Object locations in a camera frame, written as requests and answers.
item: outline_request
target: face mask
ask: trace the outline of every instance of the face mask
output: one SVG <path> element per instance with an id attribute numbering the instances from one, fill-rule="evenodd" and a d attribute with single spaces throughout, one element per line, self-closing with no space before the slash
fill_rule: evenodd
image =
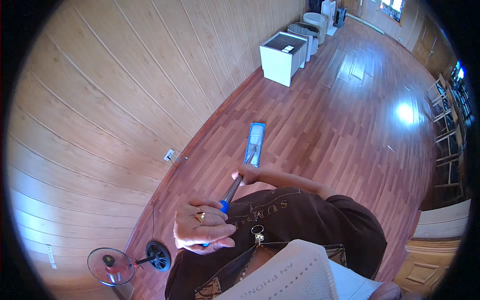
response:
<path id="1" fill-rule="evenodd" d="M 329 260 L 324 247 L 293 240 L 215 300 L 364 300 L 381 284 Z"/>

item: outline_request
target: white pipe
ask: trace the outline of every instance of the white pipe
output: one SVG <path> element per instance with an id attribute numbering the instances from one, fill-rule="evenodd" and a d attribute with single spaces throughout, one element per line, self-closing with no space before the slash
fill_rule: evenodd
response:
<path id="1" fill-rule="evenodd" d="M 357 21 L 359 21 L 359 22 L 364 23 L 365 25 L 367 25 L 367 26 L 375 29 L 376 31 L 380 32 L 380 33 L 383 34 L 383 35 L 385 34 L 385 32 L 384 32 L 382 29 L 378 28 L 377 26 L 375 26 L 375 25 L 373 25 L 373 24 L 368 23 L 368 22 L 365 21 L 365 20 L 362 20 L 361 18 L 357 18 L 356 16 L 351 15 L 351 14 L 349 14 L 348 12 L 346 13 L 346 15 L 347 15 L 348 17 L 354 19 L 354 20 L 357 20 Z"/>

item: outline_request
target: right hand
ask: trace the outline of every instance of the right hand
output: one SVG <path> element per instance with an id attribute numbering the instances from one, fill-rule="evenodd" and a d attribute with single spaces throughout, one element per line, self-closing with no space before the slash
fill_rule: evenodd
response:
<path id="1" fill-rule="evenodd" d="M 235 241 L 229 238 L 237 229 L 225 221 L 228 216 L 220 211 L 223 205 L 207 196 L 193 197 L 187 204 L 175 212 L 173 236 L 178 249 L 185 248 L 196 254 L 208 254 L 224 247 L 235 247 Z M 205 213 L 200 223 L 195 214 Z"/>
<path id="2" fill-rule="evenodd" d="M 260 169 L 251 164 L 240 165 L 233 171 L 232 178 L 235 180 L 239 174 L 243 176 L 240 186 L 254 184 L 260 179 Z"/>

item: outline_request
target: mop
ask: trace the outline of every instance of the mop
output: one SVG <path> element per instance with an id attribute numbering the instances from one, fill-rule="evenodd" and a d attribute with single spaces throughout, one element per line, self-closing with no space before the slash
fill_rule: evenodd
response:
<path id="1" fill-rule="evenodd" d="M 258 168 L 260 163 L 260 153 L 262 151 L 262 144 L 264 143 L 264 133 L 265 133 L 265 124 L 263 123 L 252 123 L 250 124 L 250 133 L 248 135 L 247 149 L 245 150 L 245 160 L 244 164 L 252 164 Z M 230 202 L 232 201 L 233 195 L 240 186 L 241 181 L 243 180 L 242 175 L 238 175 L 237 178 L 233 181 L 232 185 L 229 187 L 227 192 L 223 195 L 220 203 L 223 205 L 220 209 L 223 213 L 227 213 Z"/>

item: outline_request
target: wooden floor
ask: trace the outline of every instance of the wooden floor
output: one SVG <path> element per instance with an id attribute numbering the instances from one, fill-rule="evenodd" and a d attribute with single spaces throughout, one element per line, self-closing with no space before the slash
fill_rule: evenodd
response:
<path id="1" fill-rule="evenodd" d="M 290 88 L 263 78 L 261 69 L 252 76 L 156 194 L 154 239 L 175 255 L 178 202 L 193 194 L 220 197 L 243 161 L 250 123 L 262 122 L 262 167 L 327 184 L 377 216 L 388 241 L 377 280 L 392 280 L 432 179 L 435 134 L 426 98 L 432 76 L 395 41 L 349 18 L 297 71 Z M 240 187 L 236 197 L 264 188 Z M 128 255 L 142 257 L 152 225 L 151 202 Z M 139 267 L 133 299 L 162 299 L 167 277 L 150 265 Z"/>

